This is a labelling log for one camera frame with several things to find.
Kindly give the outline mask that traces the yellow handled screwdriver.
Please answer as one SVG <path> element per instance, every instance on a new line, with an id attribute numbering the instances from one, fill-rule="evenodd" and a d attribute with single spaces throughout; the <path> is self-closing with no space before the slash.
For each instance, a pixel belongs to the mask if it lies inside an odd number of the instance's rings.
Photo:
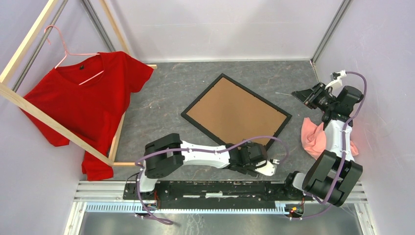
<path id="1" fill-rule="evenodd" d="M 279 92 L 275 92 L 275 94 L 280 94 L 280 95 L 285 95 L 285 96 L 292 96 L 291 94 L 279 93 Z"/>

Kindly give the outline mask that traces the black picture frame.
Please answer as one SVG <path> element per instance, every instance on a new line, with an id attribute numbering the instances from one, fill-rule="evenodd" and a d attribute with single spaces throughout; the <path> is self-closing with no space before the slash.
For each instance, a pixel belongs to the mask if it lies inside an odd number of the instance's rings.
<path id="1" fill-rule="evenodd" d="M 220 74 L 181 116 L 219 145 L 252 141 L 269 149 L 292 115 Z"/>

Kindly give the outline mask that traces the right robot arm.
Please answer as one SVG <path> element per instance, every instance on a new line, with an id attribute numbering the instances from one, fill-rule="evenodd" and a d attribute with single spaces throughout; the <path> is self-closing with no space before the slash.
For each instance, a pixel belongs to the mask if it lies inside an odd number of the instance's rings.
<path id="1" fill-rule="evenodd" d="M 324 150 L 307 173 L 290 173 L 283 185 L 283 195 L 297 199 L 302 192 L 340 207 L 347 199 L 363 173 L 356 163 L 350 146 L 353 122 L 350 114 L 364 94 L 355 87 L 344 86 L 338 96 L 324 83 L 310 89 L 294 91 L 293 97 L 310 109 L 323 111 L 323 130 L 326 134 Z"/>

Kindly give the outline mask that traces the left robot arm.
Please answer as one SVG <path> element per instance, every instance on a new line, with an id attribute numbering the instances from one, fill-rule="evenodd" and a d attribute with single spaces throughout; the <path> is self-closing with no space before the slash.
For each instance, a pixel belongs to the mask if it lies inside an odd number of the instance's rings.
<path id="1" fill-rule="evenodd" d="M 276 171 L 265 146 L 259 143 L 245 140 L 238 144 L 205 146 L 183 141 L 177 133 L 148 143 L 143 158 L 136 165 L 140 173 L 135 193 L 144 200 L 153 195 L 158 179 L 185 165 L 228 169 L 253 177 L 272 176 Z"/>

